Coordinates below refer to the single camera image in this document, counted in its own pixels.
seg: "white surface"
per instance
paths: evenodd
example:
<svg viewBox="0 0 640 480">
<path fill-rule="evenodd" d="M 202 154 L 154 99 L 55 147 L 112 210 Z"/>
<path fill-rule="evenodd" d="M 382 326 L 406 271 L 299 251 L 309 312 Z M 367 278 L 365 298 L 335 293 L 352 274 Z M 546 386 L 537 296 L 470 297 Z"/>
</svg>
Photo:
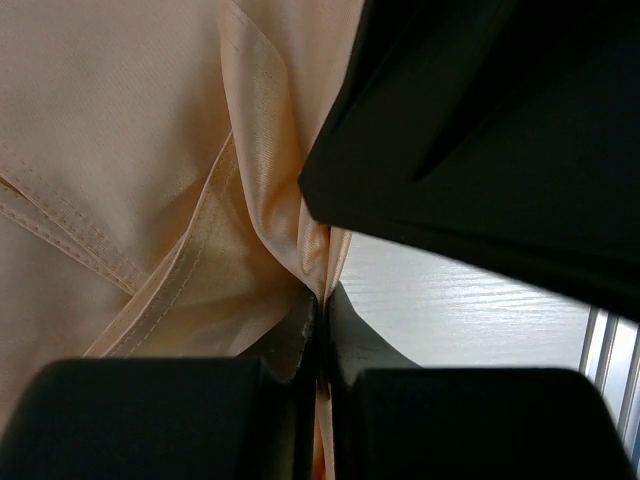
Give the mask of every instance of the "white surface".
<svg viewBox="0 0 640 480">
<path fill-rule="evenodd" d="M 578 367 L 586 305 L 363 235 L 341 280 L 360 316 L 421 365 Z"/>
</svg>

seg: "fabric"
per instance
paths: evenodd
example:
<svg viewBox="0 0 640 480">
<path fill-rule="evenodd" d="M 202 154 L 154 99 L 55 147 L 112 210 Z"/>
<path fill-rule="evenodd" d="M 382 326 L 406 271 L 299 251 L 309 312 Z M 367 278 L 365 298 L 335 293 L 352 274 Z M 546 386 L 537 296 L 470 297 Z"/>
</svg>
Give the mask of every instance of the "fabric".
<svg viewBox="0 0 640 480">
<path fill-rule="evenodd" d="M 361 1 L 0 0 L 0 425 L 57 358 L 235 355 L 330 294 L 296 180 Z"/>
</svg>

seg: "gathered fabric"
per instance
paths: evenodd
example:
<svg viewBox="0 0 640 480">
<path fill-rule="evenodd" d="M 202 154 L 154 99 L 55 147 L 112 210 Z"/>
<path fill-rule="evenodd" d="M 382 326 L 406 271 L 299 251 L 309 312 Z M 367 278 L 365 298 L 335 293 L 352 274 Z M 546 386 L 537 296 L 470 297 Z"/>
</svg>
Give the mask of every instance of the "gathered fabric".
<svg viewBox="0 0 640 480">
<path fill-rule="evenodd" d="M 297 176 L 361 3 L 0 0 L 0 425 L 55 359 L 233 356 L 327 298 L 349 234 Z"/>
</svg>

